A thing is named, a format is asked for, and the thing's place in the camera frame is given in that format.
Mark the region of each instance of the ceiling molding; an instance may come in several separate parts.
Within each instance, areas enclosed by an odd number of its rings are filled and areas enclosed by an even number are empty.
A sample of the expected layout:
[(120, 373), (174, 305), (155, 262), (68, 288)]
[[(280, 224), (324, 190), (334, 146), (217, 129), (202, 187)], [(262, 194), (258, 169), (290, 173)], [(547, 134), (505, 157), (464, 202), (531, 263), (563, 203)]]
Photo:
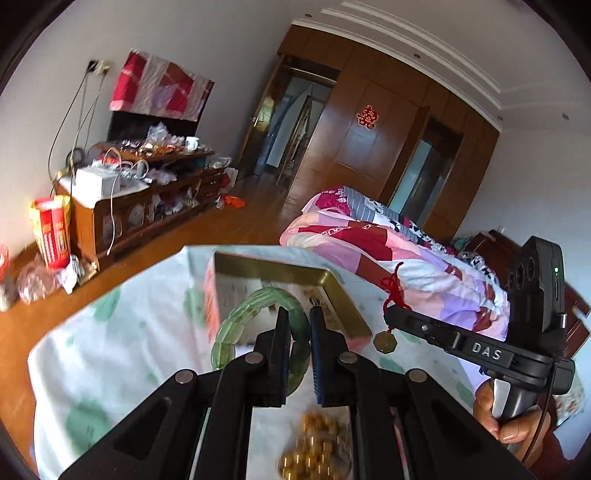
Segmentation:
[(387, 13), (379, 8), (372, 7), (370, 5), (364, 4), (362, 2), (354, 1), (354, 2), (343, 2), (343, 7), (347, 7), (353, 10), (357, 10), (359, 12), (363, 12), (366, 15), (370, 15), (372, 17), (380, 18), (389, 22), (391, 24), (396, 25), (397, 27), (408, 31), (410, 34), (422, 38), (424, 41), (428, 42), (429, 44), (435, 46), (437, 50), (444, 52), (446, 55), (450, 56), (457, 62), (464, 65), (472, 74), (476, 77), (480, 78), (481, 81), (486, 83), (490, 89), (493, 90), (496, 94), (501, 92), (499, 87), (499, 83), (491, 77), (487, 72), (481, 69), (476, 63), (471, 61), (468, 57), (463, 55), (460, 51), (456, 50), (450, 44), (441, 40), (441, 38), (436, 37), (435, 35), (430, 34), (426, 30), (423, 30), (418, 25), (412, 24), (396, 15), (392, 15)]
[(456, 65), (454, 65), (452, 62), (448, 61), (447, 59), (445, 59), (444, 57), (439, 55), (437, 52), (427, 48), (425, 45), (422, 45), (422, 44), (416, 42), (412, 38), (409, 38), (402, 33), (392, 30), (391, 28), (387, 28), (387, 27), (384, 27), (383, 25), (377, 24), (377, 23), (372, 22), (370, 20), (366, 20), (365, 18), (357, 17), (356, 15), (351, 15), (351, 14), (348, 14), (348, 13), (345, 13), (345, 12), (342, 12), (339, 10), (334, 10), (332, 8), (323, 9), (323, 10), (321, 10), (321, 13), (325, 14), (325, 15), (331, 15), (333, 17), (338, 17), (343, 20), (361, 25), (366, 28), (370, 28), (371, 30), (379, 32), (383, 35), (387, 35), (391, 38), (394, 38), (395, 40), (397, 40), (399, 42), (404, 43), (405, 45), (408, 45), (413, 50), (417, 50), (417, 51), (423, 53), (424, 55), (428, 56), (432, 60), (438, 62), (441, 66), (443, 66), (447, 70), (450, 70), (451, 72), (453, 72), (456, 76), (460, 77), (464, 82), (468, 83), (472, 88), (474, 88), (474, 90), (476, 90), (484, 98), (486, 98), (486, 100), (488, 100), (491, 104), (493, 104), (493, 106), (497, 110), (501, 109), (501, 103), (497, 97), (498, 93), (496, 91), (491, 92), (490, 90), (487, 90), (480, 83), (478, 83), (476, 80), (474, 80), (474, 78), (472, 78), (472, 76), (470, 76), (470, 74), (468, 74), (464, 70), (458, 68)]
[[(428, 76), (429, 78), (435, 80), (437, 83), (443, 85), (446, 89), (451, 91), (453, 94), (461, 98), (465, 101), (470, 107), (472, 107), (476, 112), (482, 115), (486, 121), (488, 121), (493, 127), (495, 127), (499, 132), (502, 130), (502, 125), (499, 120), (491, 115), (485, 108), (483, 108), (477, 101), (468, 97), (464, 92), (459, 90), (455, 85), (450, 83), (448, 80), (440, 76), (437, 72), (432, 71), (429, 68), (426, 68), (425, 65), (415, 61), (414, 58), (408, 57), (406, 55), (401, 54), (400, 52), (393, 50), (386, 45), (376, 42), (375, 40), (371, 40), (370, 38), (364, 37), (359, 34), (352, 33), (347, 30), (343, 30), (341, 28), (333, 27), (331, 25), (326, 25), (323, 23), (315, 22), (312, 20), (304, 20), (298, 19), (293, 21), (294, 25), (298, 25), (300, 27), (307, 27), (307, 28), (314, 28), (315, 30), (322, 30), (327, 33), (332, 33), (334, 35), (338, 35), (340, 37), (348, 38), (350, 40), (362, 43), (363, 45), (367, 45), (368, 47), (375, 48), (386, 55), (394, 57), (397, 60), (400, 60), (412, 68), (418, 70), (419, 72), (423, 73), (424, 75)], [(495, 106), (499, 105), (498, 100), (495, 101)]]

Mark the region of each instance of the orange item on floor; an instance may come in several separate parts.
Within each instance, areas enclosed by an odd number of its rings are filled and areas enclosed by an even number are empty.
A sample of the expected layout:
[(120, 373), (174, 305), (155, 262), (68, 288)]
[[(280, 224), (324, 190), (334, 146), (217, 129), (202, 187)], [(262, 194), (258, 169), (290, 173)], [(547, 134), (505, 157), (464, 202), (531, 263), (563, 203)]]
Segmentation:
[(233, 197), (231, 195), (222, 195), (222, 200), (225, 205), (230, 205), (234, 208), (242, 208), (246, 205), (244, 200), (238, 197)]

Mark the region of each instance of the white box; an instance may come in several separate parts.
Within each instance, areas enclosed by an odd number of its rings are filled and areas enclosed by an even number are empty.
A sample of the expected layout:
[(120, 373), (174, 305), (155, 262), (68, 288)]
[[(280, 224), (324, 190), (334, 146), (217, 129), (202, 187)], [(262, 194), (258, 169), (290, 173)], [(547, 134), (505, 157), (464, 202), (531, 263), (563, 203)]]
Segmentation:
[(110, 198), (111, 194), (119, 193), (120, 189), (121, 177), (118, 171), (96, 167), (84, 167), (76, 171), (76, 190), (84, 192), (86, 198)]

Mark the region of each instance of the hand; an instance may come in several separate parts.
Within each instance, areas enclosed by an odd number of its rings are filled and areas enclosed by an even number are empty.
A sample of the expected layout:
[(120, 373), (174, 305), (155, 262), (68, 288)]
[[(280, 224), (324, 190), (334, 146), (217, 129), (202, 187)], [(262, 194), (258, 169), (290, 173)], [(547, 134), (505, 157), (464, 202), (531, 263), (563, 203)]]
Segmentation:
[[(492, 403), (495, 399), (494, 393), (492, 392), (491, 384), (489, 381), (484, 382), (475, 394), (476, 399), (474, 400), (473, 415), (476, 420), (482, 425), (488, 432), (497, 440), (502, 443), (519, 443), (522, 442), (518, 450), (515, 452), (515, 456), (518, 460), (523, 460), (525, 452), (530, 446), (531, 440), (534, 436), (535, 430), (538, 427), (540, 416), (542, 412), (540, 410), (527, 412), (521, 417), (511, 420), (506, 425), (499, 427), (499, 424), (492, 416)], [(540, 430), (537, 440), (535, 441), (534, 448), (532, 449), (527, 462), (526, 467), (532, 466), (542, 453), (542, 442), (546, 432), (550, 428), (550, 414), (546, 413), (544, 424)]]

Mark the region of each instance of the white mug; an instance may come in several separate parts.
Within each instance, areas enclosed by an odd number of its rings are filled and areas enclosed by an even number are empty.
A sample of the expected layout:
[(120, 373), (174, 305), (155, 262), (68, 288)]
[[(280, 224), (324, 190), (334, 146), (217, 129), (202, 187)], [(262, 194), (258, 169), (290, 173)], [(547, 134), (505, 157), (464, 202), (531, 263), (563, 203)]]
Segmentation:
[(185, 147), (187, 151), (194, 152), (199, 148), (199, 139), (197, 137), (187, 137), (185, 139)]

